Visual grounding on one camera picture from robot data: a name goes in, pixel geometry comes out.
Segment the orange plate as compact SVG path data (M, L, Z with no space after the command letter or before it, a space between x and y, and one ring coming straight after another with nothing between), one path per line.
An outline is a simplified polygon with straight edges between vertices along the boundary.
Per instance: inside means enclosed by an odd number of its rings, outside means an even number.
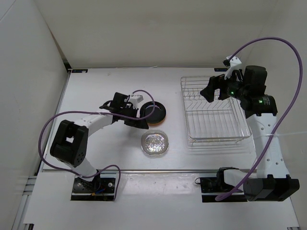
M164 121L165 121L165 119L163 119L159 122L156 122L156 123L148 123L148 126L149 127L157 127L157 126L160 126Z

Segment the clear glass plate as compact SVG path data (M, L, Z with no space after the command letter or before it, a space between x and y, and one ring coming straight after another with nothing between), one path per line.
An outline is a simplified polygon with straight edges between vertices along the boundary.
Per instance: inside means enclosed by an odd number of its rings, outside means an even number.
M150 158L164 156L169 148L169 139L162 130L149 130L141 137L141 149Z

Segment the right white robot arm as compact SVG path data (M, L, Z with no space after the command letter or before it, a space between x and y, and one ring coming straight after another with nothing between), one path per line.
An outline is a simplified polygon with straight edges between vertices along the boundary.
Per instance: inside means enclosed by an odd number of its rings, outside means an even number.
M233 70L229 78L224 74L210 77L207 86L200 91L209 103L214 101L216 91L219 100L234 98L239 101L256 152L257 161L248 173L234 167L219 169L215 185L222 193L216 201L236 192L243 192L247 201L284 201L300 188L299 180L290 176L283 161L279 138L275 134L280 123L278 110L274 97L265 93L266 79L264 67L247 66L245 70Z

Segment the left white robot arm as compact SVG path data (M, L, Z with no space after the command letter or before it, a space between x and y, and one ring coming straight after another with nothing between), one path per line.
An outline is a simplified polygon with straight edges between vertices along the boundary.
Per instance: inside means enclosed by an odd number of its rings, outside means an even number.
M99 107L98 114L88 115L76 121L60 122L50 148L50 155L66 164L78 174L81 184L90 192L102 189L100 176L86 158L88 138L96 131L119 120L130 127L148 129L144 119L137 117L142 95L114 94L112 100Z

